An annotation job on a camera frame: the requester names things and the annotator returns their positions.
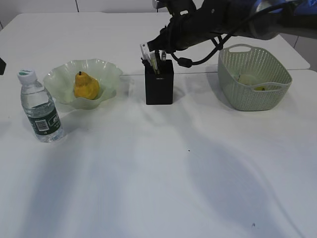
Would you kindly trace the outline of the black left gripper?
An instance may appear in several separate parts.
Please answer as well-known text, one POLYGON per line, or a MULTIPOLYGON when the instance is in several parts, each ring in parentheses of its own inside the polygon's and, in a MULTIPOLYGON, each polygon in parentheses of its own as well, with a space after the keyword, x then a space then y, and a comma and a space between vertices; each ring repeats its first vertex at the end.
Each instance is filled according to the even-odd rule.
POLYGON ((3 75, 6 69, 6 62, 0 58, 0 75, 3 75))

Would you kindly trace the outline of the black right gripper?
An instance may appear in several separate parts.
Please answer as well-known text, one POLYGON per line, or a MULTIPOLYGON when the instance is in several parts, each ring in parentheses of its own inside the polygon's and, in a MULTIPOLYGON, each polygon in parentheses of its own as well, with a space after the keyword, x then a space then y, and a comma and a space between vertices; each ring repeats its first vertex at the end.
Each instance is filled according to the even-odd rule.
POLYGON ((212 13, 188 13, 178 17, 174 16, 155 39, 147 42, 149 51, 183 51, 205 42, 212 36, 212 21, 212 13))

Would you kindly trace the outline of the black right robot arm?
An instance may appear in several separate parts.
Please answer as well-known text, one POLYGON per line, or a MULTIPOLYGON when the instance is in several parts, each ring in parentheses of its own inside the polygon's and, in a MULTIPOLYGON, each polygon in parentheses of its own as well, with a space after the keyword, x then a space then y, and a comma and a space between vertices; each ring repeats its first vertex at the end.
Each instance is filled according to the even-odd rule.
POLYGON ((149 41, 150 51, 182 51, 223 34, 270 40, 280 33, 315 39, 315 0, 160 0, 169 24, 149 41))

